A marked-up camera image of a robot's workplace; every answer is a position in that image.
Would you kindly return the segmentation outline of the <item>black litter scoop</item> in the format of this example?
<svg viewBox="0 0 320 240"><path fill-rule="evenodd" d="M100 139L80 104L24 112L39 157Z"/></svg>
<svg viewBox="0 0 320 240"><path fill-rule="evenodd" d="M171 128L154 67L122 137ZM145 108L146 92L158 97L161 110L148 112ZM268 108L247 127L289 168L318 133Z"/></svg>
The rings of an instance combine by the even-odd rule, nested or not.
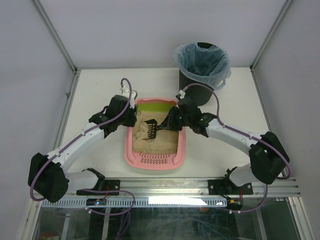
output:
<svg viewBox="0 0 320 240"><path fill-rule="evenodd" d="M147 133L144 140L153 140L157 137L157 131L170 131L170 127L167 124L160 124L155 119L146 120L145 123L147 124Z"/></svg>

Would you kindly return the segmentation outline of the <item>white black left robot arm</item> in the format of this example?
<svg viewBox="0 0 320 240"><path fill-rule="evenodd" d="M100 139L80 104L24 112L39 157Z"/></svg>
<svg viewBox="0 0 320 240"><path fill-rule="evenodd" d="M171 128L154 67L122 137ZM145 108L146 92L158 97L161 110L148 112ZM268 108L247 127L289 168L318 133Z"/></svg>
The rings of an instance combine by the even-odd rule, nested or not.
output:
<svg viewBox="0 0 320 240"><path fill-rule="evenodd" d="M85 126L69 141L55 150L36 153L30 162L30 191L43 200L55 203L66 193L103 191L105 176L93 168L69 172L70 167L89 148L104 140L119 126L133 127L137 121L137 93L122 93L111 98L109 105L89 118Z"/></svg>

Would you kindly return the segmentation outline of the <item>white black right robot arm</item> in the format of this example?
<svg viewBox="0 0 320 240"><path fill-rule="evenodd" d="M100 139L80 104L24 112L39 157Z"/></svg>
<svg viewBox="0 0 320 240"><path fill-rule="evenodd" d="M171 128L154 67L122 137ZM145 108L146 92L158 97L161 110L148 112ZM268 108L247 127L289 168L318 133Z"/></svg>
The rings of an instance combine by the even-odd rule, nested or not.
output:
<svg viewBox="0 0 320 240"><path fill-rule="evenodd" d="M225 125L217 115L201 112L190 97L180 99L177 106L170 108L158 130L180 131L183 127L220 140L249 157L248 164L227 169L220 183L214 185L220 195L235 194L240 187L257 181L270 185L289 165L289 156L274 133L258 134Z"/></svg>

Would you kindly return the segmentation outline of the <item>pink litter box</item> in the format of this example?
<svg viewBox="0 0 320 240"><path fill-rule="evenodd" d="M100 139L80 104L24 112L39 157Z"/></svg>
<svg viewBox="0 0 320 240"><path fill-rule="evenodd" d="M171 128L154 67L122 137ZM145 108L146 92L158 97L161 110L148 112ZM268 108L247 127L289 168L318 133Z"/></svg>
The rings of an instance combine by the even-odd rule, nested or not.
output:
<svg viewBox="0 0 320 240"><path fill-rule="evenodd" d="M177 100L172 98L138 98L135 101L139 111L168 112L171 107L177 105ZM124 145L124 158L126 162L135 168L151 171L173 170L180 167L186 157L187 129L182 128L178 132L177 152L166 154L139 153L133 151L133 128L127 129Z"/></svg>

